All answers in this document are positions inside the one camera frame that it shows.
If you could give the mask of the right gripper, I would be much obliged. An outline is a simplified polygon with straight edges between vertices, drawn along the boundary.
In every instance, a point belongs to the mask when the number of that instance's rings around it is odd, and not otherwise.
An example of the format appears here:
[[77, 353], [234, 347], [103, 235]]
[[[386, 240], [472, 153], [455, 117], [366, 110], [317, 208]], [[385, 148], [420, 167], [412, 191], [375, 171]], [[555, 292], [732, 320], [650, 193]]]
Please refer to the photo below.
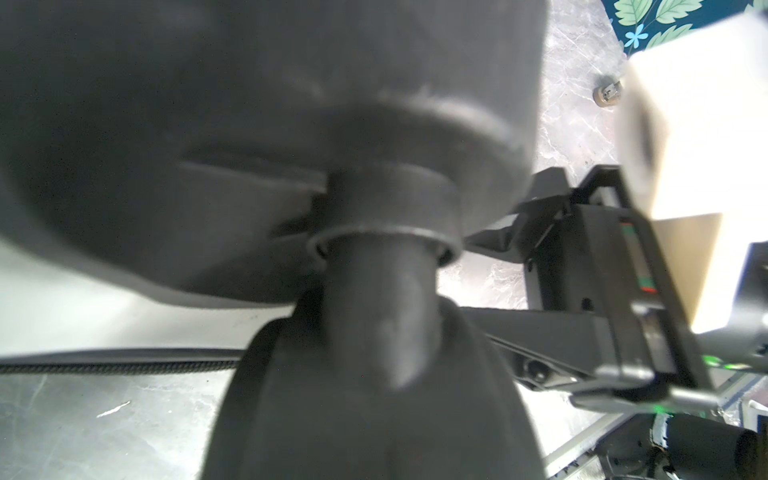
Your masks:
[[523, 310], [468, 314], [533, 391], [566, 392], [605, 413], [714, 410], [718, 398], [649, 222], [616, 165], [577, 186], [537, 173], [508, 227], [467, 238], [468, 251], [523, 269]]

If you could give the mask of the black suitcase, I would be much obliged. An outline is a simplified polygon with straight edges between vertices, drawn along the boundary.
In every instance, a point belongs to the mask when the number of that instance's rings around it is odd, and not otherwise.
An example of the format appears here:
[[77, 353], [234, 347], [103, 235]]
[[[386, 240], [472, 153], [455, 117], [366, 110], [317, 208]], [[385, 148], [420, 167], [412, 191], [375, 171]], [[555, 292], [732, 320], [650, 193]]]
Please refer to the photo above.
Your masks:
[[543, 1], [5, 1], [1, 233], [169, 302], [293, 304], [207, 479], [540, 479], [436, 291], [529, 188]]

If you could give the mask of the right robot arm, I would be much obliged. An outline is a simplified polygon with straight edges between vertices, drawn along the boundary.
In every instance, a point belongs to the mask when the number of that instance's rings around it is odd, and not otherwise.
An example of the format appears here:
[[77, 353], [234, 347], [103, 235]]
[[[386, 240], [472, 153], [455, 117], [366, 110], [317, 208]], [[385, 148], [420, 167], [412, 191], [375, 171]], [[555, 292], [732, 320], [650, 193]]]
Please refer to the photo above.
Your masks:
[[513, 377], [533, 391], [617, 413], [587, 437], [609, 479], [763, 479], [767, 417], [728, 425], [709, 368], [767, 371], [767, 246], [751, 244], [726, 325], [696, 334], [650, 222], [616, 166], [577, 186], [560, 168], [533, 177], [515, 220], [467, 239], [524, 269], [524, 310], [471, 308]]

